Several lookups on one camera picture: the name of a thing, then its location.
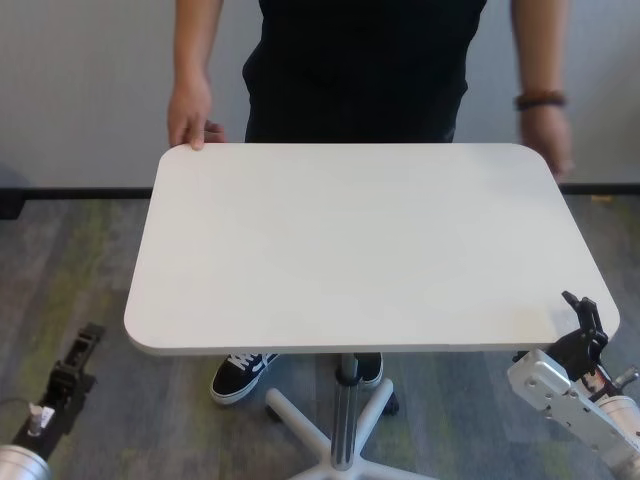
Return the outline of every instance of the metal table pole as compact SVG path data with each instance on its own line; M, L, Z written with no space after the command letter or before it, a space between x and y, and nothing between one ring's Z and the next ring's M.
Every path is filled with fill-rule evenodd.
M359 383L356 355L343 354L340 367L336 372L333 434L331 435L331 465L336 470L348 470L353 464Z

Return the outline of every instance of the gray carpet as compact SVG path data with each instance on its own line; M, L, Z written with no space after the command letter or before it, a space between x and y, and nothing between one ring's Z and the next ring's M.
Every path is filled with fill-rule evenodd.
M567 201L622 315L605 354L620 373L640 363L640 199ZM29 202L18 221L0 223L0 397L37 399L91 321L107 327L89 365L99 383L51 458L56 478L282 480L311 466L265 415L264 394L278 386L328 432L335 358L283 357L255 394L220 409L207 393L220 357L156 358L129 343L122 316L147 205ZM611 479L588 448L510 391L510 356L387 355L401 411L381 420L364 456L442 480ZM628 393L640 399L639 387ZM23 412L0 408L3 443Z

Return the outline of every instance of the wall baseboard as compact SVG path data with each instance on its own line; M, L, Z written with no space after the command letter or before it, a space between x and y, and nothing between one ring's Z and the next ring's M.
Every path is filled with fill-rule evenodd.
M27 200L147 200L152 188L0 188L0 220L15 220ZM640 183L565 183L563 195L640 195Z

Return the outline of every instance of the white sneaker sole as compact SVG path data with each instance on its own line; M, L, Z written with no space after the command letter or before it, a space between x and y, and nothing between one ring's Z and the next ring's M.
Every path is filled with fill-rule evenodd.
M278 358L280 358L280 355L278 355L276 358L271 360L271 362L269 363L269 367L273 365L273 362L275 362ZM213 401L216 402L218 405L225 405L225 406L233 405L234 403L239 402L244 397L249 395L249 393L251 393L251 390L256 388L256 385L260 381L260 378L262 378L262 375L264 374L264 372L266 372L269 369L269 367L263 368L258 374L258 376L253 380L251 380L251 382L242 390L238 390L237 392L230 393L229 395L221 395L218 392L216 392L213 389L213 380L211 380L211 383L209 384L209 395L211 395L211 398L213 399Z

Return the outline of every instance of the shoe lace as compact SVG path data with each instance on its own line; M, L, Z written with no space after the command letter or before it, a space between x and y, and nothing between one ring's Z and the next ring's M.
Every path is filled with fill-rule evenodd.
M241 353L238 355L229 355L228 361L244 372L249 365L256 361L257 357L260 357L259 363L262 363L265 368L269 366L266 354Z

